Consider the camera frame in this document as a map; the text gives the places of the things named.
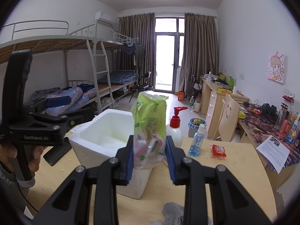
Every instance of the orange bag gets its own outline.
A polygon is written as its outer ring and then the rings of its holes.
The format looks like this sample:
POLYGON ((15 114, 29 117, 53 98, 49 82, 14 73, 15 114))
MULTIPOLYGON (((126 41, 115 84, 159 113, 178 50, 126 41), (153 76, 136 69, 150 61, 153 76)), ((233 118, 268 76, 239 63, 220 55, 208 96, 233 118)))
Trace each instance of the orange bag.
POLYGON ((185 93, 183 91, 178 92, 178 101, 184 101, 185 93))

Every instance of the red pump dispenser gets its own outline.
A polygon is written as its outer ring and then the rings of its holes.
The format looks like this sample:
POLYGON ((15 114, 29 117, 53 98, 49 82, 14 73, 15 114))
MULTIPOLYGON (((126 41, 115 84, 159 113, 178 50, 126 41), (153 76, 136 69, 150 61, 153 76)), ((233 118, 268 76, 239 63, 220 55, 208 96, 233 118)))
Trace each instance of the red pump dispenser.
POLYGON ((178 117, 178 113, 181 110, 185 110, 185 109, 187 109, 187 107, 185 107, 185 106, 174 107, 174 116, 170 120, 170 127, 179 128, 180 118, 178 117))

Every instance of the cable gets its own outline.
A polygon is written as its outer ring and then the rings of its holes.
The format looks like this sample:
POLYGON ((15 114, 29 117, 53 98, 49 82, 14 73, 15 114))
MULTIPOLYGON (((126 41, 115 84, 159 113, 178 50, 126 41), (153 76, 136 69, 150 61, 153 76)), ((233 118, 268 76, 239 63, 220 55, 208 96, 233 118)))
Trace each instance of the cable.
POLYGON ((37 209, 35 209, 34 208, 34 206, 26 199, 26 197, 25 197, 25 195, 23 195, 23 192, 22 192, 22 190, 20 189, 20 185, 19 185, 19 183, 17 182, 17 185, 18 185, 18 189, 19 189, 19 191, 20 191, 20 193, 21 193, 21 195, 23 196, 23 198, 26 200, 26 202, 36 211, 36 212, 38 212, 38 210, 37 209))

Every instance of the green plastic bag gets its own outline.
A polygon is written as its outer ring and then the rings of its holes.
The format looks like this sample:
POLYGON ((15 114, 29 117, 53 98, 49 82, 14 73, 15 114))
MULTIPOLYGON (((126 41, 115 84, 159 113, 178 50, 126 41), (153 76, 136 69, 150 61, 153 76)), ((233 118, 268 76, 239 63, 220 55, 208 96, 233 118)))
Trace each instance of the green plastic bag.
POLYGON ((134 118, 133 167, 151 169, 165 157, 166 100, 168 97, 141 92, 131 112, 134 118))

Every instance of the bed rail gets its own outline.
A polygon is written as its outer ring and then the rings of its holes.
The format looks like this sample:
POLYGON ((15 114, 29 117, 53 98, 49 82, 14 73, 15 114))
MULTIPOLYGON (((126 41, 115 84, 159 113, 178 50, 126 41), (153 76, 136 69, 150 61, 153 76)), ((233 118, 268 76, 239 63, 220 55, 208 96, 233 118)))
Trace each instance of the bed rail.
POLYGON ((59 30, 66 30, 66 35, 69 33, 69 23, 67 21, 63 21, 63 20, 28 20, 28 21, 22 21, 22 22, 16 22, 16 23, 11 23, 8 25, 4 25, 4 27, 8 27, 13 25, 13 32, 11 35, 11 40, 14 39, 14 34, 16 32, 20 32, 20 31, 29 31, 29 30, 38 30, 38 29, 59 29, 59 30), (28 28, 28 29, 22 29, 22 30, 15 30, 16 29, 16 25, 19 24, 24 24, 24 23, 30 23, 30 22, 61 22, 61 23, 66 23, 67 27, 66 28, 62 28, 62 27, 37 27, 37 28, 28 28))
POLYGON ((121 42, 121 43, 127 44, 128 46, 132 46, 135 43, 139 43, 139 38, 138 37, 137 38, 131 38, 131 37, 128 37, 126 35, 122 35, 122 34, 119 34, 119 33, 114 33, 113 34, 113 41, 121 42))
POLYGON ((94 80, 93 79, 68 80, 68 86, 69 87, 77 86, 77 85, 80 85, 80 84, 89 84, 89 83, 94 84, 94 80))
POLYGON ((88 25, 88 26, 85 26, 85 27, 83 27, 83 28, 81 28, 81 29, 78 29, 78 30, 75 30, 75 31, 73 31, 72 33, 69 33, 69 35, 77 35, 77 32, 80 32, 81 31, 81 36, 82 36, 82 33, 83 33, 83 30, 84 29, 88 29, 87 30, 87 34, 89 35, 89 32, 90 32, 90 27, 92 27, 92 26, 95 26, 95 24, 92 24, 92 25, 88 25))

